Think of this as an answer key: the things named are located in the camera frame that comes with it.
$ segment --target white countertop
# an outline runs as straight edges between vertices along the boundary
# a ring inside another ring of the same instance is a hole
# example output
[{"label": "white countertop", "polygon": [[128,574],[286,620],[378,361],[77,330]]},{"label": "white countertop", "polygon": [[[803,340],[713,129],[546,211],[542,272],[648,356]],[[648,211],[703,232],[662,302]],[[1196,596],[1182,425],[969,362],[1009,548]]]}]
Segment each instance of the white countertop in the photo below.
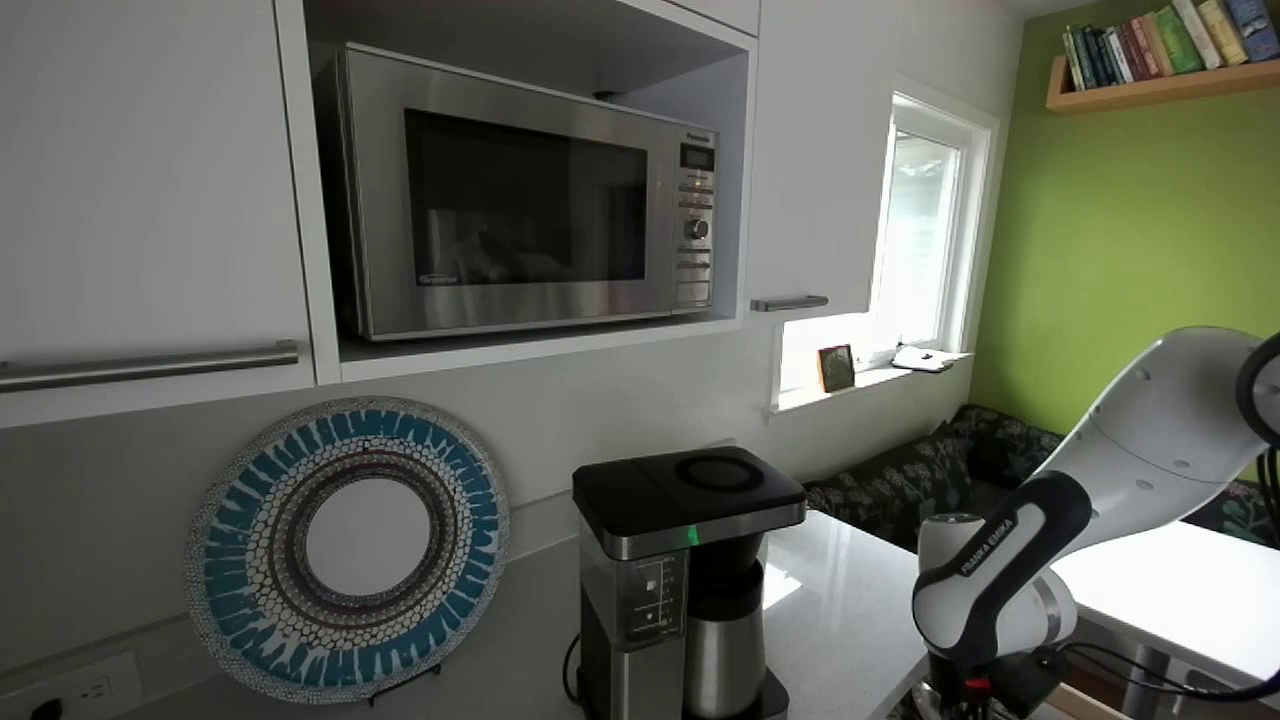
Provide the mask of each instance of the white countertop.
[{"label": "white countertop", "polygon": [[1169,523],[1055,564],[1081,613],[1221,680],[1280,666],[1280,552]]},{"label": "white countertop", "polygon": [[[763,613],[763,647],[790,696],[787,720],[882,717],[923,673],[912,625],[916,554],[809,510],[803,523],[769,536],[763,558],[763,596],[780,596]],[[578,720],[578,707],[559,693],[559,661],[578,620],[576,569],[576,542],[510,564],[486,616],[443,673],[374,707],[277,702],[218,675],[134,712],[134,720]]]}]

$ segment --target blue and white plate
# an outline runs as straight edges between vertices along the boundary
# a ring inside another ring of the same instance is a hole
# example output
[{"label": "blue and white plate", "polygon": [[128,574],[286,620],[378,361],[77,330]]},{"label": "blue and white plate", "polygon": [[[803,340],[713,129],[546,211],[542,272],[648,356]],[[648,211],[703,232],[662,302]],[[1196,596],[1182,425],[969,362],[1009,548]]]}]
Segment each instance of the blue and white plate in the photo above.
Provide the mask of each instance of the blue and white plate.
[{"label": "blue and white plate", "polygon": [[342,400],[253,442],[193,531],[193,620],[249,689],[352,702],[437,666],[508,540],[486,451],[432,407]]}]

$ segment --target cabinet shelf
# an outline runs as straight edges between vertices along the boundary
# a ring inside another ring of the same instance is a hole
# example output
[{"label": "cabinet shelf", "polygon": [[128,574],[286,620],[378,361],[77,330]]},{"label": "cabinet shelf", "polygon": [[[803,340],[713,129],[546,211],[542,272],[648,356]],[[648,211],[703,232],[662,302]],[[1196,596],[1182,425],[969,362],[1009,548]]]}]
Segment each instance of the cabinet shelf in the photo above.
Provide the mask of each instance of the cabinet shelf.
[{"label": "cabinet shelf", "polygon": [[1042,106],[1049,110],[1113,110],[1113,106],[1249,91],[1249,86],[1280,86],[1280,60],[1075,91],[1066,74],[1066,60],[1055,55],[1049,71]]}]

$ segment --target dark sofa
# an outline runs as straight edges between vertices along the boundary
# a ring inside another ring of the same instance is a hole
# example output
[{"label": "dark sofa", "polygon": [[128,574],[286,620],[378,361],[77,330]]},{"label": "dark sofa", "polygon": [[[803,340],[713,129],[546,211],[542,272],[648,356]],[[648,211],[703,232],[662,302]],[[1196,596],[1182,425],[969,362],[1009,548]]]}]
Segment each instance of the dark sofa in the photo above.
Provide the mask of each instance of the dark sofa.
[{"label": "dark sofa", "polygon": [[[809,504],[830,510],[900,548],[916,548],[916,526],[936,510],[982,517],[1009,486],[1037,471],[1058,442],[1055,430],[1025,425],[982,402],[963,402],[949,425],[835,476],[809,485]],[[1237,481],[1189,523],[1280,548],[1257,485]]]}]

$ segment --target window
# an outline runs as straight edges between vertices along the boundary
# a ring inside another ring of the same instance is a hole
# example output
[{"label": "window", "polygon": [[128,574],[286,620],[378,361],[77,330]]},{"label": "window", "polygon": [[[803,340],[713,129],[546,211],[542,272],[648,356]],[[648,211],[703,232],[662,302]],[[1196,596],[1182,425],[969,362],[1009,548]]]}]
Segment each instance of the window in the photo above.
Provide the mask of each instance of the window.
[{"label": "window", "polygon": [[870,306],[783,323],[776,407],[824,400],[828,343],[850,343],[861,375],[896,346],[970,346],[993,138],[997,118],[953,99],[891,94]]}]

